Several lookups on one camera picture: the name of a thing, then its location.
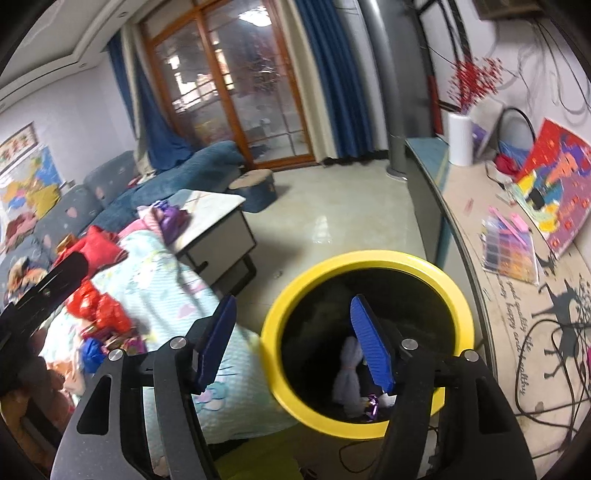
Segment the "blue curtain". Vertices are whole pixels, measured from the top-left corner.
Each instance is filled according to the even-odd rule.
[[[125,72],[121,34],[119,32],[111,38],[107,44],[107,49],[111,57],[119,91],[121,91],[127,113],[133,124],[134,111],[131,105],[131,93]],[[193,155],[194,150],[187,141],[179,137],[170,128],[163,117],[154,97],[154,92],[137,58],[135,58],[135,70],[138,76],[139,101],[144,116],[150,164],[158,171],[169,170],[188,160]]]
[[[295,0],[316,59],[337,155],[374,150],[359,72],[331,0]]]

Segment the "white wall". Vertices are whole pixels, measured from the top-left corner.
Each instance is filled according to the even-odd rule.
[[[496,97],[507,105],[521,108],[530,117],[536,131],[539,131],[544,118],[547,117],[591,144],[591,113],[584,103],[573,74],[548,34],[546,36],[552,46],[558,71],[548,47],[543,40],[536,37],[534,29],[527,21],[500,21],[496,27],[494,22],[481,21],[478,18],[471,1],[460,0],[457,3],[464,20],[473,56],[478,58],[498,57],[503,62],[504,69],[517,74],[515,77],[511,73],[504,72],[504,84]],[[452,46],[439,7],[437,5],[431,7],[421,17],[421,20],[429,46],[453,61]],[[587,89],[589,82],[570,47],[550,21],[542,20],[542,24],[557,40],[591,105],[591,93],[588,93]],[[451,102],[448,90],[449,80],[453,74],[452,65],[433,52],[431,52],[431,58],[435,68],[439,97],[441,100]],[[520,58],[523,79],[518,74]],[[560,104],[558,99],[559,78],[562,84],[561,95],[564,104],[569,109],[581,111],[581,113],[569,113]],[[527,128],[523,122],[517,119],[509,120],[503,133],[503,140],[520,147],[529,148],[531,146],[531,136]],[[591,221],[587,221],[575,243],[587,266],[591,268]]]
[[[378,72],[374,61],[369,36],[357,0],[335,0],[335,7],[343,22],[345,32],[355,56],[361,77],[365,99],[371,121],[374,147],[376,150],[388,149],[388,134],[379,88]]]
[[[65,180],[85,175],[135,145],[111,62],[58,80],[0,114],[0,142],[30,122]]]

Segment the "metal screw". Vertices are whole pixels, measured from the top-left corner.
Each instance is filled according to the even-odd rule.
[[[477,362],[480,356],[474,350],[466,350],[464,352],[464,358],[469,362]]]
[[[118,348],[117,350],[113,350],[110,354],[109,354],[109,360],[111,360],[112,362],[116,362],[117,360],[119,360],[121,357],[123,356],[123,350],[121,348]]]
[[[170,340],[170,348],[173,350],[179,350],[187,345],[187,339],[185,337],[175,337]]]
[[[402,342],[402,348],[405,350],[416,350],[418,348],[418,343],[413,338],[405,338]]]

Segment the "glass door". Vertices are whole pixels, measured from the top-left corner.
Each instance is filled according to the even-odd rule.
[[[256,163],[310,153],[307,135],[261,0],[232,0],[206,14],[220,69],[233,81],[232,103]]]
[[[189,122],[204,144],[231,140],[233,132],[220,101],[195,22],[190,22],[161,44],[156,55],[175,113]],[[228,88],[234,88],[228,76]]]
[[[235,140],[250,168],[314,160],[269,1],[197,4],[146,39],[177,129],[204,145]]]

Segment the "sofa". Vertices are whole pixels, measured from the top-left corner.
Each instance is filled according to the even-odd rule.
[[[81,236],[90,225],[119,232],[138,218],[138,206],[166,199],[181,189],[223,193],[241,175],[243,165],[244,158],[232,141],[199,150],[178,167],[134,187],[128,187],[138,175],[132,151],[102,164],[63,194],[33,233],[6,255],[0,264],[0,310],[8,271],[19,258],[28,257],[49,268],[57,257],[56,246],[68,233]]]

